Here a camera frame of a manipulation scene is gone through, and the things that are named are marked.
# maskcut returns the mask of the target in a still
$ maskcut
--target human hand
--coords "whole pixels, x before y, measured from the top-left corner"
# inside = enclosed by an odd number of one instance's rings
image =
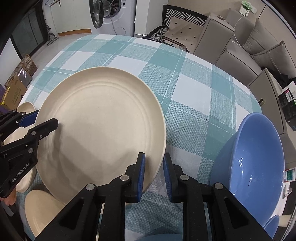
[[[14,188],[11,194],[7,198],[1,198],[0,201],[4,200],[4,203],[8,205],[13,205],[17,199],[17,190]]]

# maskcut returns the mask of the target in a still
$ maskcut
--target silver bolt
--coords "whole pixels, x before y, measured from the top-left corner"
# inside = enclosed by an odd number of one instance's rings
[[[186,174],[183,174],[180,176],[180,179],[183,180],[183,181],[187,181],[189,179],[188,175]]]
[[[88,190],[88,191],[93,190],[93,189],[94,189],[94,184],[92,184],[92,183],[87,184],[85,188],[86,188],[86,190]]]
[[[215,183],[214,187],[221,190],[223,188],[223,185],[221,183]]]
[[[122,180],[122,181],[127,181],[128,179],[129,179],[129,176],[128,175],[122,175],[120,177],[120,180]]]

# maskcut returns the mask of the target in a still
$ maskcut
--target beige oval dish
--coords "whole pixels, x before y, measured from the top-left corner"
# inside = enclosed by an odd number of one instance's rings
[[[22,103],[18,108],[18,112],[26,112],[27,114],[35,111],[35,107],[31,102],[24,102]],[[8,136],[4,140],[4,145],[14,142],[16,140],[24,138],[24,136],[27,134],[28,130],[34,127],[34,124],[28,126],[28,127],[19,127],[16,129],[10,136]],[[28,173],[20,180],[20,182],[16,185],[16,190],[19,193],[24,193],[27,191],[27,189],[32,184],[34,177],[36,174],[36,167],[33,167]]]
[[[65,207],[55,197],[41,190],[32,190],[25,199],[25,213],[35,237]]]
[[[63,80],[48,95],[36,125],[51,118],[58,128],[38,146],[38,173],[67,204],[85,185],[109,183],[146,155],[143,191],[162,163],[165,119],[154,93],[120,69],[94,67]]]

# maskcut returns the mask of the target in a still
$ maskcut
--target washing machine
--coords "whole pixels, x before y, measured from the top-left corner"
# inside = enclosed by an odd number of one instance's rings
[[[117,34],[133,37],[136,0],[89,0],[89,10],[92,34]]]

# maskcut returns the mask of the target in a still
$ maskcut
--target checkered tablecloth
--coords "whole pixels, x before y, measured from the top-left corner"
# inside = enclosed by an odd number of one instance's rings
[[[22,102],[39,109],[66,77],[95,66],[123,69],[152,89],[165,116],[166,151],[201,183],[209,182],[217,154],[245,116],[261,112],[247,87],[207,61],[165,44],[115,35],[87,35],[68,45],[32,82]],[[38,174],[30,189],[17,196],[25,231],[34,239],[24,215],[24,199],[32,189],[45,189]],[[182,233],[182,216],[182,205],[169,202],[161,167],[141,202],[126,210],[126,240]]]

